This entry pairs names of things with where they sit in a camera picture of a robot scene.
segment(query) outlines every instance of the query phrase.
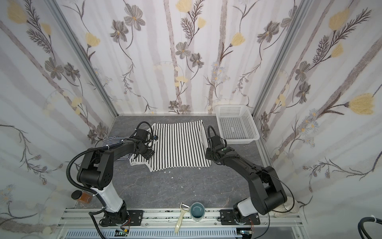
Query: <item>white plastic basket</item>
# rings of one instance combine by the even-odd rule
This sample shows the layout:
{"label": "white plastic basket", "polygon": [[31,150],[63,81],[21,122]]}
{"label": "white plastic basket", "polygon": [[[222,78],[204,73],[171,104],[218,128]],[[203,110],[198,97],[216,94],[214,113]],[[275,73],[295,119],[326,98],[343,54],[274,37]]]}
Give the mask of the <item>white plastic basket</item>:
{"label": "white plastic basket", "polygon": [[241,104],[226,104],[215,107],[220,137],[227,144],[245,144],[260,138],[249,109]]}

